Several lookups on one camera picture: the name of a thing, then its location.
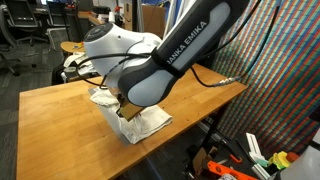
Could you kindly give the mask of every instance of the cloth fold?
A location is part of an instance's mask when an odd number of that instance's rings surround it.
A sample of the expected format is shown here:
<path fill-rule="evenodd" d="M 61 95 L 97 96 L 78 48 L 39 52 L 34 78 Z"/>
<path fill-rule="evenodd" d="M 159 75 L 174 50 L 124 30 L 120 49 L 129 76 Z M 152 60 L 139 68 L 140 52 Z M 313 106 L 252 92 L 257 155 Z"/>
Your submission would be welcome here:
<path fill-rule="evenodd" d="M 172 122 L 172 116 L 157 105 L 145 108 L 139 115 L 128 122 L 116 114 L 119 103 L 109 90 L 96 88 L 95 91 L 90 98 L 91 101 L 107 107 L 108 111 L 117 117 L 120 131 L 132 144 L 151 136 Z"/>

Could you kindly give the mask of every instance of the wall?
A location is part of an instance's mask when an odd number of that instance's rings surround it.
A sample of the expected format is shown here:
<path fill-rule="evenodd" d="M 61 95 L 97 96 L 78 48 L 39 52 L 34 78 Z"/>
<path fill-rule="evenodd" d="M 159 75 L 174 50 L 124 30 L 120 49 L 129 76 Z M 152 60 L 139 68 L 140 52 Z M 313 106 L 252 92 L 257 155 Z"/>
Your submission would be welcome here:
<path fill-rule="evenodd" d="M 239 75 L 253 60 L 275 9 L 264 0 L 238 37 L 217 53 L 212 69 L 226 76 Z M 233 137 L 240 132 L 257 135 L 275 151 L 303 151 L 319 123 L 309 114 L 320 104 L 320 30 L 317 0 L 282 2 L 267 44 L 249 76 L 249 86 L 236 98 L 218 129 Z M 250 10 L 255 3 L 249 4 Z M 228 31 L 225 42 L 249 12 Z"/>

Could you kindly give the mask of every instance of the floor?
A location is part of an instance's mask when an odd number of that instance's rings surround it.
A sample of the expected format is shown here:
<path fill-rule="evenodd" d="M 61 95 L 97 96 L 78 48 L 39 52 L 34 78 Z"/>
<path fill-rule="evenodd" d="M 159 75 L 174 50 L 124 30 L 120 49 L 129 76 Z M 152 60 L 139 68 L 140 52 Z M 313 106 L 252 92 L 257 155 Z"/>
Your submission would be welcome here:
<path fill-rule="evenodd" d="M 49 52 L 46 43 L 36 43 L 33 47 L 21 44 L 7 57 L 36 63 L 37 67 L 18 66 L 19 77 L 0 68 L 0 180 L 15 179 L 19 92 L 50 86 L 52 69 L 62 61 L 61 52 Z M 191 128 L 118 179 L 186 179 L 183 174 L 189 162 L 186 149 L 192 144 L 199 145 L 204 134 L 198 126 Z"/>

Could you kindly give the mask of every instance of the colorful wall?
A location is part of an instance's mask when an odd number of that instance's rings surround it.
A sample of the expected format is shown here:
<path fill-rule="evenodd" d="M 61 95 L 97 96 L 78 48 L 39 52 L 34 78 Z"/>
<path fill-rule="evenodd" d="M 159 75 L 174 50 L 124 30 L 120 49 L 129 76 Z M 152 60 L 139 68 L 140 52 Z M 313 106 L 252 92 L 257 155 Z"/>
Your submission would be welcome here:
<path fill-rule="evenodd" d="M 228 40 L 241 19 L 220 42 Z M 238 37 L 215 56 L 212 69 L 241 74 L 258 51 L 275 10 L 275 0 L 263 0 Z M 272 150 L 302 152 L 319 123 L 308 116 L 320 104 L 320 3 L 286 0 L 258 62 L 241 80 L 249 88 L 234 99 L 218 129 L 229 137 L 254 133 Z"/>

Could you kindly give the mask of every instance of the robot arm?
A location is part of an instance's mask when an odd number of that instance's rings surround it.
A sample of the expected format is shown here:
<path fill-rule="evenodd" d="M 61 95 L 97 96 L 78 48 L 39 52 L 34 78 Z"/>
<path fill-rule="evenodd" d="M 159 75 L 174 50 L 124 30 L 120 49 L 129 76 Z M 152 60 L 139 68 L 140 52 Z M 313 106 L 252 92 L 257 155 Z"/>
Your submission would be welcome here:
<path fill-rule="evenodd" d="M 197 0 L 161 41 L 150 33 L 123 30 L 114 24 L 93 28 L 84 39 L 89 57 L 113 53 L 151 53 L 117 66 L 124 57 L 92 62 L 98 73 L 108 74 L 112 94 L 138 107 L 163 100 L 175 82 L 219 41 L 246 9 L 249 0 Z"/>

